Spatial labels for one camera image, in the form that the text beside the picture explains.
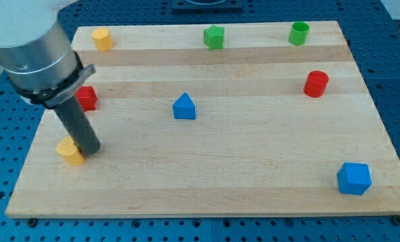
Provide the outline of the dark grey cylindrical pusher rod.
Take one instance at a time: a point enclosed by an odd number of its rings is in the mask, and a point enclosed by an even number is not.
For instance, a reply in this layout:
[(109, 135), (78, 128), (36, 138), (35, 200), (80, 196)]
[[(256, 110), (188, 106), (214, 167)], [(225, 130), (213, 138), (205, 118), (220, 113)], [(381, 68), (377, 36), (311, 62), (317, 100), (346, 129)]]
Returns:
[(75, 96), (54, 109), (82, 155), (96, 154), (101, 143)]

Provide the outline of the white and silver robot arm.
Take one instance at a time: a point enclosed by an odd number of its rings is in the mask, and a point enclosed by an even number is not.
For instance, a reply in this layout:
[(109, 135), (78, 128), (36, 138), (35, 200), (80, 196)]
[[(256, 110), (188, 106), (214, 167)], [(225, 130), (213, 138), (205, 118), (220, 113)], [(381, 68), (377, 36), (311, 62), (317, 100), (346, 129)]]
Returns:
[(58, 18), (72, 0), (0, 0), (0, 64), (13, 88), (54, 110), (83, 155), (100, 142), (75, 97), (93, 65), (83, 66)]

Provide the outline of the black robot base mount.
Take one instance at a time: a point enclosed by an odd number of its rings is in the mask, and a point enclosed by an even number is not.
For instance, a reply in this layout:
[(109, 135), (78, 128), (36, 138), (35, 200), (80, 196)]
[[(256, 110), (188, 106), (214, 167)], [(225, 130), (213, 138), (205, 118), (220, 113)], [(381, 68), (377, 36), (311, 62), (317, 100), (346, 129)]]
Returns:
[(243, 0), (171, 0), (173, 12), (243, 9)]

